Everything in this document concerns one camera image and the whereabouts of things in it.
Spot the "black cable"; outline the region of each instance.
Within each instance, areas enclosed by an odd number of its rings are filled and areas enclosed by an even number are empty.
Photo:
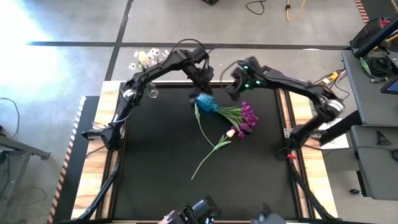
[[[311,149],[322,150],[321,148],[309,146],[309,145],[307,145],[307,144],[304,144],[304,146],[305,146],[305,147],[309,147],[309,148],[311,148]]]
[[[133,108],[131,108],[131,111],[130,111],[130,113],[125,117],[125,118],[123,118],[123,119],[121,119],[121,120],[118,120],[118,121],[113,121],[111,124],[116,124],[116,123],[120,123],[120,122],[123,122],[123,121],[125,121],[125,120],[127,120],[127,119],[129,119],[129,117],[131,116],[131,114],[132,114],[132,111],[134,111],[134,108],[135,107],[133,107]]]
[[[17,117],[18,117],[18,119],[17,119],[17,129],[16,129],[16,131],[15,131],[15,133],[11,136],[11,138],[10,139],[12,139],[13,137],[15,137],[15,135],[17,135],[17,133],[18,133],[18,130],[19,130],[19,118],[20,118],[20,115],[19,115],[19,110],[18,110],[18,107],[17,107],[17,104],[15,103],[15,101],[14,100],[12,100],[12,99],[9,99],[9,98],[5,98],[5,97],[0,97],[0,100],[8,100],[8,101],[10,101],[11,103],[13,103],[14,104],[14,106],[15,106],[15,110],[17,111]]]
[[[170,53],[169,53],[169,55],[167,56],[167,58],[162,62],[162,65],[170,58],[170,55],[172,54],[172,52],[174,51],[174,49],[175,49],[176,47],[178,47],[178,45],[180,45],[182,42],[187,41],[187,40],[194,41],[194,42],[198,43],[199,45],[201,45],[204,49],[206,49],[206,47],[205,47],[199,40],[196,40],[196,39],[193,39],[193,38],[182,39],[182,40],[178,41],[178,42],[174,45],[174,47],[173,47],[172,50],[170,51]]]
[[[348,147],[348,148],[342,148],[342,149],[334,149],[334,150],[331,150],[330,152],[326,153],[323,157],[326,157],[327,155],[329,155],[329,154],[331,154],[332,152],[335,152],[335,151],[340,151],[340,150],[344,150],[344,149],[354,149],[354,148],[359,149],[359,148],[363,148],[363,147],[370,147],[370,148],[373,148],[373,149],[384,149],[384,150],[387,150],[387,151],[390,151],[390,152],[393,151],[393,149],[388,149],[388,148],[384,148],[384,147],[377,147],[377,146],[359,146],[359,147]]]
[[[31,188],[40,190],[43,193],[43,197],[40,198],[40,199],[34,200],[32,202],[29,202],[29,203],[20,203],[19,206],[29,206],[29,205],[32,205],[34,203],[41,202],[41,201],[43,201],[43,200],[45,200],[47,198],[47,194],[40,187],[31,187]]]
[[[361,68],[370,78],[384,78],[389,75],[394,75],[392,72],[391,61],[387,58],[368,57],[365,59],[365,62],[368,65],[371,74],[368,74],[363,66],[361,66]]]
[[[4,176],[7,174],[7,181],[6,181],[6,184],[5,184],[5,186],[4,186],[4,188],[1,190],[1,192],[0,192],[0,197],[2,197],[2,194],[4,193],[4,191],[7,189],[7,186],[8,186],[8,183],[9,183],[9,181],[10,181],[10,157],[6,154],[6,157],[7,157],[7,169],[4,171],[4,173],[3,173],[3,175],[2,175],[2,177],[1,177],[1,180],[0,180],[0,182],[2,182],[2,180],[3,180],[3,178],[4,178]]]
[[[256,14],[256,15],[258,15],[258,16],[261,16],[261,15],[263,15],[264,11],[266,10],[266,8],[264,7],[264,2],[265,2],[265,1],[266,1],[266,0],[258,0],[258,1],[249,2],[249,3],[246,4],[246,9],[248,9],[249,11],[251,11],[253,14]],[[261,11],[260,13],[254,12],[253,10],[251,10],[251,9],[249,8],[249,5],[250,5],[250,4],[253,4],[253,3],[260,3],[260,4],[261,4],[262,11]]]
[[[103,149],[103,148],[105,148],[105,146],[101,146],[101,147],[95,149],[94,151],[89,152],[89,153],[86,155],[86,158],[87,158],[90,154],[92,154],[92,153],[94,153],[94,152],[96,152],[96,151],[99,151],[99,150],[101,150],[101,149]]]
[[[334,82],[334,83],[330,86],[329,89],[331,89],[333,85],[334,85],[337,89],[339,89],[340,91],[343,91],[343,92],[347,93],[346,97],[344,97],[343,100],[347,99],[347,98],[350,96],[350,93],[349,93],[349,92],[347,92],[347,91],[345,91],[345,90],[343,90],[343,89],[341,89],[340,87],[337,86],[337,82]]]

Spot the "cable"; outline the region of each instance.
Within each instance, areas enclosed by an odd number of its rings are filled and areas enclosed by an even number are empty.
[[[287,19],[288,21],[294,21],[294,20],[296,20],[297,18],[299,18],[299,17],[301,16],[302,11],[303,11],[304,5],[305,5],[305,0],[303,0],[303,3],[301,4],[301,8],[300,8],[300,11],[298,12],[297,16],[296,16],[296,17],[293,17],[293,18],[290,18],[290,17],[289,17],[290,0],[287,0],[287,4],[286,4],[286,6],[285,6],[285,10],[286,10],[286,19]]]
[[[19,206],[29,206],[29,205],[32,205],[32,204],[34,204],[34,203],[41,202],[41,201],[43,201],[43,200],[45,200],[45,199],[47,198],[47,194],[46,194],[45,191],[44,191],[43,189],[41,189],[40,187],[30,187],[30,188],[40,190],[40,191],[43,193],[44,196],[43,196],[42,198],[40,198],[40,199],[34,200],[34,201],[32,201],[32,202],[29,202],[29,203],[20,203]]]
[[[17,135],[17,133],[18,133],[18,130],[19,130],[19,118],[20,118],[20,115],[19,115],[19,110],[18,110],[18,107],[17,107],[17,104],[15,103],[15,101],[14,100],[12,100],[12,99],[9,99],[9,98],[5,98],[5,97],[0,97],[0,100],[8,100],[8,101],[10,101],[11,103],[13,103],[14,104],[14,106],[15,106],[15,110],[17,111],[17,117],[18,117],[18,119],[17,119],[17,129],[15,130],[15,133],[11,136],[11,138],[10,139],[12,139],[13,137],[15,137],[15,135]]]
[[[359,146],[359,147],[356,147],[356,149],[360,149],[360,148],[363,148],[363,147],[370,147],[370,148],[373,148],[373,149],[384,149],[384,150],[387,150],[387,151],[390,151],[390,152],[393,151],[393,149],[388,149],[388,148],[384,148],[384,147],[377,147],[377,146]],[[354,149],[354,148],[355,147],[334,149],[334,150],[331,150],[330,152],[326,153],[323,157],[326,157],[327,155],[329,155],[329,154],[331,154],[332,152],[335,152],[335,151],[340,151],[340,150],[344,150],[344,149]]]
[[[343,71],[340,73],[339,76],[345,75],[345,73],[346,73],[346,70],[343,70]],[[339,89],[340,91],[343,91],[343,92],[347,93],[347,95],[343,98],[343,100],[347,99],[347,98],[351,95],[348,91],[345,91],[345,90],[343,90],[342,88],[340,88],[340,87],[337,86],[337,83],[338,83],[339,81],[341,81],[342,79],[344,79],[345,77],[347,77],[347,75],[345,75],[344,77],[338,78],[338,79],[337,79],[336,81],[334,81],[333,84],[329,87],[329,90],[331,90],[331,88],[332,88],[333,86],[335,86],[335,87],[336,87],[337,89]]]
[[[170,53],[169,53],[169,55],[167,56],[167,58],[162,62],[162,65],[170,58],[170,55],[172,54],[172,52],[174,51],[174,49],[175,49],[176,47],[178,47],[178,45],[180,45],[182,42],[187,41],[187,40],[194,41],[194,42],[198,43],[199,45],[201,45],[204,49],[206,49],[206,47],[205,47],[199,40],[196,40],[196,39],[193,39],[193,38],[182,39],[182,40],[178,41],[178,42],[174,45],[174,47],[173,47],[172,50],[170,51]]]
[[[256,14],[256,15],[258,15],[258,16],[261,16],[261,15],[263,15],[264,11],[266,10],[265,7],[264,7],[264,2],[265,2],[265,1],[266,1],[266,0],[258,0],[258,1],[249,2],[249,3],[246,4],[246,9],[248,9],[249,11],[251,11],[253,14]],[[260,13],[254,12],[253,10],[251,10],[251,9],[249,8],[249,5],[250,5],[250,4],[253,4],[253,3],[260,3],[260,4],[261,4],[262,11],[261,11]]]
[[[335,86],[337,89],[339,89],[340,91],[343,91],[343,92],[347,93],[346,97],[344,97],[343,100],[347,99],[347,98],[350,96],[350,93],[349,93],[349,92],[347,92],[347,91],[345,91],[345,90],[343,90],[343,89],[341,89],[340,87],[337,86],[337,82],[334,82],[333,84],[334,84],[334,86]]]
[[[91,124],[95,127],[95,128],[98,128],[98,129],[100,129],[100,130],[104,130],[104,129],[109,129],[109,128],[112,128],[111,126],[105,126],[105,127],[98,127],[97,125],[95,125],[95,123],[94,123],[94,121],[92,121],[91,122]]]
[[[309,148],[311,148],[311,149],[322,150],[321,148],[309,146],[309,145],[307,145],[307,144],[304,144],[304,146],[305,146],[305,147],[309,147]]]
[[[4,178],[4,176],[7,174],[7,181],[6,181],[6,184],[5,184],[5,186],[4,186],[4,188],[1,190],[1,192],[0,192],[0,197],[2,197],[2,194],[4,193],[4,191],[7,189],[7,186],[8,186],[8,183],[9,183],[9,181],[10,181],[10,157],[8,156],[8,154],[6,154],[6,157],[7,157],[7,169],[4,171],[4,173],[3,173],[3,175],[2,175],[2,177],[1,177],[1,180],[0,180],[0,182],[3,180],[3,178]]]
[[[369,76],[370,78],[384,78],[388,75],[394,75],[390,60],[379,57],[368,57],[364,60],[371,73],[369,74],[363,66],[361,66],[361,68],[365,75]]]
[[[96,152],[96,151],[99,151],[99,150],[101,150],[101,149],[103,149],[103,148],[105,148],[105,146],[101,146],[101,147],[95,149],[94,151],[89,152],[89,153],[86,155],[86,158],[87,158],[90,154],[92,154],[92,153],[94,153],[94,152]]]

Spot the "concrete floor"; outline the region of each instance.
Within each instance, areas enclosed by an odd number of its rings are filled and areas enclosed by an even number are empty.
[[[221,0],[211,7],[199,0],[135,0],[124,34],[125,42],[177,42],[197,38],[224,44],[348,45],[363,22],[353,0],[309,1],[295,22],[284,16],[285,1],[268,0],[262,16],[244,7],[248,1]],[[22,209],[16,203],[10,219],[45,223],[72,131],[78,102],[82,96],[99,95],[112,47],[39,47],[26,41],[114,42],[119,32],[127,0],[3,0],[0,25],[4,45],[0,51],[2,75],[0,96],[16,101],[21,126],[16,140],[51,151],[47,161],[33,157],[29,162],[18,202],[47,199]],[[292,2],[297,13],[300,1]],[[132,73],[127,66],[136,60],[135,48],[121,48],[112,80],[125,80]],[[255,55],[259,61],[301,80],[317,80],[342,68],[340,51],[217,49],[210,63],[216,78],[236,59]],[[164,80],[184,80],[170,73]],[[351,91],[348,79],[339,87]],[[337,95],[345,96],[339,90]],[[356,109],[352,95],[347,110]],[[13,133],[16,116],[12,105],[0,101],[2,124]],[[347,220],[394,223],[397,202],[357,198],[347,193],[357,187],[348,173],[330,174],[339,216]]]

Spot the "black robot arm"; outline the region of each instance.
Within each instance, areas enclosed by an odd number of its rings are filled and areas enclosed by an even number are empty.
[[[314,85],[285,76],[282,72],[267,66],[260,66],[255,57],[237,61],[231,76],[234,78],[227,91],[233,100],[240,97],[240,93],[253,88],[283,89],[308,97],[317,112],[304,125],[297,125],[290,132],[289,145],[280,151],[280,159],[284,159],[294,149],[301,149],[311,132],[323,123],[333,121],[344,110],[342,101],[329,89],[322,85]]]
[[[134,107],[138,106],[146,85],[162,75],[177,70],[183,70],[187,78],[193,82],[194,90],[190,98],[195,98],[200,93],[211,95],[209,83],[213,78],[213,68],[208,65],[209,55],[203,46],[198,46],[194,51],[174,50],[170,55],[157,65],[149,67],[142,72],[135,73],[119,89],[118,102],[112,122],[102,130],[91,130],[82,133],[83,137],[91,139],[93,136],[100,136],[107,149],[118,149],[122,138],[121,128],[128,119]],[[202,68],[195,64],[205,61]]]

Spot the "black table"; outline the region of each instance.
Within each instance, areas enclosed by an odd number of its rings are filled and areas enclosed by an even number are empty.
[[[378,146],[376,131],[392,144]],[[398,200],[398,161],[391,155],[391,151],[398,148],[398,129],[353,126],[351,133],[363,195],[379,200]]]
[[[206,194],[223,209],[220,220],[257,217],[262,203],[287,220],[296,220],[300,200],[287,161],[275,150],[285,145],[281,105],[275,90],[246,91],[241,99],[252,106],[259,122],[251,135],[213,154],[190,180],[200,161],[212,150],[201,135],[189,104],[189,85],[158,86],[156,99],[145,96],[127,124],[116,182],[113,217],[158,220],[165,211],[193,204]],[[222,105],[236,105],[220,88]],[[217,142],[231,124],[216,113],[201,112],[204,132]]]
[[[386,83],[371,83],[351,51],[343,52],[342,57],[358,110],[327,129],[320,139],[321,145],[341,136],[354,125],[398,128],[398,96],[381,93],[380,89]]]

